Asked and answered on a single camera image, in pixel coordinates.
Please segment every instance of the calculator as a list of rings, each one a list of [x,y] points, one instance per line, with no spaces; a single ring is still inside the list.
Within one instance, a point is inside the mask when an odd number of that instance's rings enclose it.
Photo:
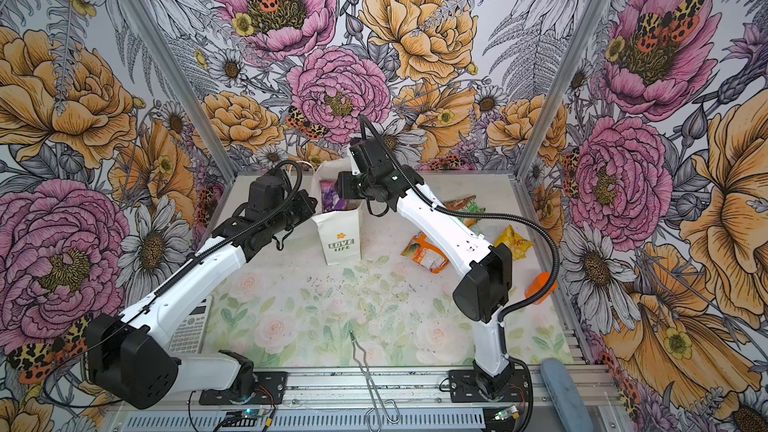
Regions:
[[[189,316],[181,322],[181,325],[170,338],[169,352],[179,354],[199,354],[203,347],[203,335],[205,334],[205,322],[208,320],[208,309],[213,305],[214,297],[207,296]]]

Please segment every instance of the orange flower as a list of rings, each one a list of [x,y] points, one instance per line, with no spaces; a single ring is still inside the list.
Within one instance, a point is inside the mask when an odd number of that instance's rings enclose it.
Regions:
[[[363,0],[360,20],[368,25],[377,45],[391,43],[400,55],[397,75],[445,85],[472,62],[477,16],[452,14],[441,24],[425,22],[447,0]]]
[[[66,100],[54,104],[52,50],[60,45],[40,30],[28,30],[22,39],[0,27],[0,143],[26,146],[17,160],[34,157],[47,140],[67,144],[87,168],[99,168],[116,147],[136,139],[133,97],[96,49],[76,44],[80,58],[72,85]]]
[[[258,152],[264,146],[279,144],[285,139],[280,128],[280,118],[245,94],[224,91],[203,99],[203,110],[214,126],[224,148],[232,144]],[[195,130],[194,144],[203,148],[203,140]]]
[[[427,140],[420,144],[424,147],[422,162],[450,152],[462,140],[459,134],[466,137],[472,131],[470,114],[475,118],[480,114],[472,88],[457,92],[446,87],[440,92],[436,86],[420,82],[400,89],[392,103],[406,113],[418,114],[412,128],[426,132]]]
[[[720,310],[752,328],[768,313],[768,91],[710,121],[710,156],[696,171],[714,183],[712,199],[680,237],[706,266],[706,288]]]
[[[141,130],[141,145],[119,149],[116,164],[109,171],[112,198],[118,202],[142,202],[151,213],[163,196],[176,200],[176,211],[192,224],[197,193],[194,189],[192,162],[172,139],[160,120],[152,121],[151,130]]]
[[[305,162],[309,162],[312,164],[312,168],[315,170],[320,167],[320,164],[327,160],[336,160],[337,158],[341,158],[337,151],[333,149],[326,149],[325,147],[320,147],[314,142],[307,142],[306,146],[304,148],[300,147],[297,149],[296,153],[299,156],[291,157],[292,160],[303,160]]]
[[[533,190],[533,207],[538,216],[538,222],[547,229],[552,239],[560,244],[563,238],[563,207],[562,192],[552,186],[544,189],[541,186]]]
[[[31,398],[20,410],[14,398],[0,399],[0,430],[7,432],[50,432],[53,406]]]
[[[538,116],[542,113],[544,95],[531,100],[519,100],[500,110],[502,120],[497,120],[488,126],[488,144],[490,146],[514,147],[519,143],[525,144],[531,137],[531,130],[536,125]],[[542,142],[538,154],[547,167],[553,167],[558,162],[565,148],[565,105],[558,107],[558,113],[547,129],[547,135]]]
[[[604,336],[605,344],[629,375],[657,392],[674,382],[677,407],[689,408],[711,388],[722,388],[725,401],[715,417],[727,417],[739,407],[737,392],[760,387],[760,374],[750,372],[752,363],[725,343],[733,338],[721,318],[705,313],[714,298],[705,277],[673,245],[646,243],[638,253],[639,278],[624,286],[642,319],[633,331],[620,323],[619,332]],[[738,332],[736,337],[748,340]]]

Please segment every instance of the metal tongs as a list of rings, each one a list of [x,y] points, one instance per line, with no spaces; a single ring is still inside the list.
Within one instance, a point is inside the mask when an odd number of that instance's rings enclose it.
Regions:
[[[350,337],[352,339],[352,360],[357,362],[357,365],[360,367],[362,376],[366,378],[366,387],[368,387],[368,393],[371,395],[371,402],[373,402],[373,408],[366,412],[366,424],[368,425],[368,431],[380,432],[382,429],[382,416],[379,413],[379,407],[376,405],[376,399],[379,399],[379,405],[381,405],[381,408],[384,409],[384,417],[386,417],[387,422],[390,424],[397,424],[400,421],[400,410],[398,410],[397,404],[395,404],[394,400],[382,400],[381,396],[379,395],[379,389],[376,387],[376,384],[373,383],[373,378],[371,377],[371,368],[368,365],[368,360],[366,360],[366,350],[360,347],[360,344],[352,332],[350,332]],[[362,350],[362,362],[357,360],[357,349]],[[389,417],[389,412],[387,412],[386,409],[387,404],[390,404],[395,408],[395,414],[393,417]],[[371,414],[373,412],[376,412],[376,425],[379,426],[376,429],[374,429],[371,425]]]

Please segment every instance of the floral table mat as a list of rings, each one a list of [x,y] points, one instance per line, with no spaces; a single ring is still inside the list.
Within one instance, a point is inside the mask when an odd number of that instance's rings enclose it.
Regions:
[[[520,212],[506,176],[435,174],[427,182],[445,200],[477,195],[488,212]],[[243,189],[242,196],[233,191],[229,205],[246,198]],[[494,242],[506,226],[482,220],[473,229]],[[525,227],[514,230],[530,238]],[[216,288],[204,352],[234,350],[262,368],[347,367],[354,365],[353,331],[370,365],[470,364],[470,321],[451,297],[459,282],[456,270],[449,265],[433,274],[400,255],[417,231],[395,213],[375,218],[366,212],[362,260],[328,266],[315,224],[303,224],[282,252],[265,247]],[[529,249],[514,261],[513,302],[541,271],[534,254]],[[505,320],[513,356],[531,364],[548,357],[573,362],[550,298]]]

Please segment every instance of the paper bag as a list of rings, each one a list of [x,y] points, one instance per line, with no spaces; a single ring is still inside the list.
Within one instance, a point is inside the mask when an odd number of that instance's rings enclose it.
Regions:
[[[317,199],[317,209],[312,220],[317,224],[320,234],[322,252],[326,256],[326,264],[335,265],[344,262],[360,260],[360,226],[364,201],[350,201],[354,210],[339,210],[322,214],[321,180],[336,181],[339,172],[349,172],[352,164],[349,158],[329,160],[320,164],[312,176],[310,196]]]

